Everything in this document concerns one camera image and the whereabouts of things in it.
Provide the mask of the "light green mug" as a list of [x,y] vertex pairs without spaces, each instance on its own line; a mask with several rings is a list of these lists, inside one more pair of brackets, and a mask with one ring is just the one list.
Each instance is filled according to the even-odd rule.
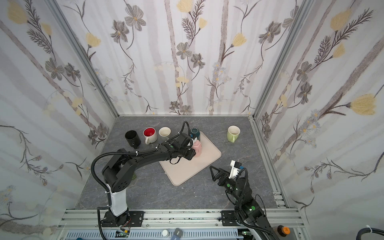
[[240,133],[241,133],[241,130],[239,127],[229,126],[227,131],[227,140],[230,143],[234,143],[238,139]]

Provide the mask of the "pink mug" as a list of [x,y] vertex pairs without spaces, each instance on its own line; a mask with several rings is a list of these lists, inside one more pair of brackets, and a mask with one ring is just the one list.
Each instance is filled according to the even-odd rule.
[[192,148],[195,150],[195,153],[196,153],[195,157],[196,158],[202,154],[202,144],[199,140],[194,141]]

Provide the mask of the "white mug red inside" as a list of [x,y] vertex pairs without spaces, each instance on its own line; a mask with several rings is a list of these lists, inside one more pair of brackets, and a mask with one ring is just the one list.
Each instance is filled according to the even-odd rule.
[[145,144],[153,144],[157,141],[158,135],[155,128],[149,127],[144,129],[143,135],[145,137]]

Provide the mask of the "grey mug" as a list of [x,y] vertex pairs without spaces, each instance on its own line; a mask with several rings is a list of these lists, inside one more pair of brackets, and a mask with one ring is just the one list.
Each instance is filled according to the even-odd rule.
[[159,136],[163,139],[163,140],[168,140],[170,138],[170,135],[171,135],[171,129],[168,128],[168,127],[162,127],[159,129]]

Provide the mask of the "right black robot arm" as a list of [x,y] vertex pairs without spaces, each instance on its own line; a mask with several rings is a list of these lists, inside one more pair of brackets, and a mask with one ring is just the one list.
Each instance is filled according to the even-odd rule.
[[253,196],[246,168],[241,168],[232,179],[230,173],[221,168],[210,166],[210,172],[213,181],[225,188],[226,196],[234,205],[235,219],[239,224],[258,234],[262,233],[268,240],[279,238],[273,231],[265,211]]

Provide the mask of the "black mug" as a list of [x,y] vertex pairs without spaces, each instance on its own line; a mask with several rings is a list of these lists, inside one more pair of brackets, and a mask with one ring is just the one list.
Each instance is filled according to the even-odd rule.
[[125,133],[125,139],[127,140],[128,144],[137,150],[139,146],[141,145],[141,140],[138,135],[138,133],[134,130],[130,130]]

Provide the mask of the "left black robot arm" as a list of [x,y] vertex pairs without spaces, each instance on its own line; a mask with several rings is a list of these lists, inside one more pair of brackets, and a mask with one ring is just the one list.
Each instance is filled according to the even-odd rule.
[[177,135],[158,144],[153,150],[128,152],[120,149],[116,152],[97,156],[91,163],[91,174],[107,194],[106,207],[98,207],[98,227],[126,227],[132,217],[127,204],[126,188],[130,185],[137,169],[147,165],[182,158],[192,160],[196,155],[193,149],[191,128],[183,122]]

